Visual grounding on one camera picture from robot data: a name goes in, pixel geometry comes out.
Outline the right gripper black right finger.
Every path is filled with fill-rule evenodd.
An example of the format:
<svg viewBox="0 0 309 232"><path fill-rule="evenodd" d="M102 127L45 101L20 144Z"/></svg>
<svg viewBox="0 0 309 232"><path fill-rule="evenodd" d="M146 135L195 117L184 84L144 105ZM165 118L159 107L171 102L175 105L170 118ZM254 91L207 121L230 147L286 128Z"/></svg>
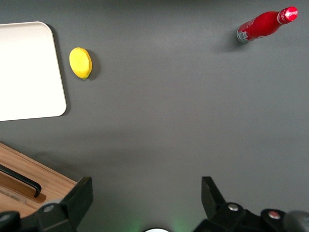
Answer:
<svg viewBox="0 0 309 232"><path fill-rule="evenodd" d="M196 232L259 232L258 216L241 205L225 201L214 180L204 176L201 180L201 201L207 218Z"/></svg>

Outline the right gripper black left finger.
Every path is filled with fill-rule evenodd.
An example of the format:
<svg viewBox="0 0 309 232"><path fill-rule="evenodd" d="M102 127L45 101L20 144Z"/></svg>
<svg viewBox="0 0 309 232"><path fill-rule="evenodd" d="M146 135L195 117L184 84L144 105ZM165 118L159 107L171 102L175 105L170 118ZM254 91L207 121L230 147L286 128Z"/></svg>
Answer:
<svg viewBox="0 0 309 232"><path fill-rule="evenodd" d="M83 177L60 202L46 204L38 210L38 231L77 231L92 202L92 178Z"/></svg>

